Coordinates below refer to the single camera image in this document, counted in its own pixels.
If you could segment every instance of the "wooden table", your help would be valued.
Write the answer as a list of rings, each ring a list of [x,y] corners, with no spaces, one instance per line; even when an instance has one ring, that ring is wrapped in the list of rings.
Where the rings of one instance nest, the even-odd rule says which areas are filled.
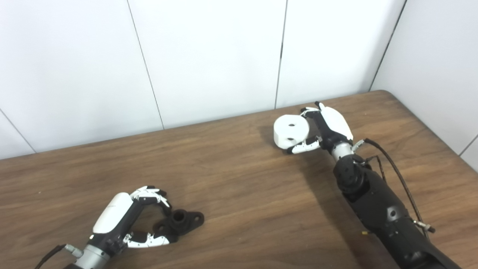
[[[478,268],[478,175],[385,91],[325,104],[343,113],[356,140],[369,137],[389,152],[437,229],[433,243],[463,268]],[[116,193],[155,185],[175,208],[201,211],[206,222],[178,243],[128,249],[107,268],[397,268],[375,236],[361,234],[332,157],[323,150],[289,156],[275,146],[275,119],[304,106],[0,161],[1,267],[33,268],[57,244],[83,248]],[[136,228],[150,231],[161,218],[147,208]],[[73,260],[60,252],[43,268]]]

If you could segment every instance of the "black plastic part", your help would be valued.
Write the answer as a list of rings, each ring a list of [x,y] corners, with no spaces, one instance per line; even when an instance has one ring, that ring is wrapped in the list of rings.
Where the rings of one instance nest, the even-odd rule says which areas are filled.
[[[146,188],[147,188],[147,189],[155,189],[156,187],[153,186],[153,185],[148,185]],[[159,195],[161,195],[161,196],[166,196],[166,194],[167,194],[167,192],[162,191],[162,190],[159,190],[159,191],[157,191],[156,193],[159,194]]]
[[[418,207],[415,203],[415,200],[413,199],[413,196],[412,196],[412,193],[410,192],[410,190],[408,189],[408,186],[407,186],[407,183],[405,182],[405,179],[403,178],[402,174],[400,173],[400,171],[398,170],[398,167],[395,165],[395,163],[393,162],[393,160],[391,159],[390,155],[388,155],[388,153],[385,151],[385,149],[383,149],[379,143],[371,140],[371,139],[368,139],[368,138],[365,138],[363,140],[365,143],[367,144],[370,144],[374,147],[376,147],[386,158],[387,160],[390,162],[393,170],[395,171],[395,173],[397,174],[398,176],[398,179],[400,180],[400,183],[402,184],[403,186],[403,189],[405,190],[405,192],[407,193],[407,196],[408,196],[408,199],[410,200],[410,203],[412,204],[412,208],[413,208],[413,211],[415,211],[415,214],[417,216],[417,219],[418,221],[420,222],[423,222],[423,219],[422,219],[422,216],[420,215],[420,211],[418,210]],[[423,231],[423,235],[429,239],[429,236],[428,236],[428,231],[422,227],[422,231]]]
[[[336,163],[337,184],[345,190],[344,197],[364,227],[380,239],[398,266],[402,269],[459,269],[417,229],[405,205],[387,183],[369,167],[357,164],[359,160],[359,156],[353,155]],[[355,174],[352,179],[344,176],[350,175],[351,168]]]
[[[315,142],[317,142],[317,136],[312,136],[312,137],[309,137],[305,140],[306,145],[310,145],[310,144],[315,143]]]
[[[177,209],[170,216],[153,226],[154,238],[165,236],[170,243],[178,241],[180,235],[185,235],[204,223],[201,212],[187,212]]]

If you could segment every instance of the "white spool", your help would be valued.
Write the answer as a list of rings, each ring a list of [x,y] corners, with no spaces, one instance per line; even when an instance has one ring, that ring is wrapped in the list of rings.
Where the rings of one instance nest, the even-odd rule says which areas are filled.
[[[309,135],[309,123],[298,115],[283,115],[274,122],[274,142],[288,149],[304,141]]]

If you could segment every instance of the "robotic hand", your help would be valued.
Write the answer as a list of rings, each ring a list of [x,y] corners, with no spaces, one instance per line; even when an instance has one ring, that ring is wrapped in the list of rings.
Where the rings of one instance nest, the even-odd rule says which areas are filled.
[[[313,136],[287,149],[289,154],[322,148],[335,159],[334,175],[344,198],[363,225],[375,234],[402,269],[459,269],[460,267],[438,250],[428,239],[435,232],[423,223],[406,183],[390,156],[376,142],[366,138],[353,145],[353,135],[344,117],[320,102],[318,108],[306,107],[301,116],[311,118],[320,136]],[[413,220],[405,205],[385,182],[372,171],[368,162],[355,154],[364,143],[378,148],[399,176],[418,220]]]
[[[66,249],[77,260],[65,269],[101,269],[108,260],[126,248],[145,248],[177,242],[204,223],[201,212],[187,212],[182,209],[172,211],[165,198],[166,192],[154,186],[144,186],[131,194],[121,192],[109,202],[93,226],[93,234],[84,250],[72,245],[59,245],[48,253],[35,269],[61,249]],[[131,227],[146,205],[159,205],[165,219],[153,227],[153,233],[132,232]]]

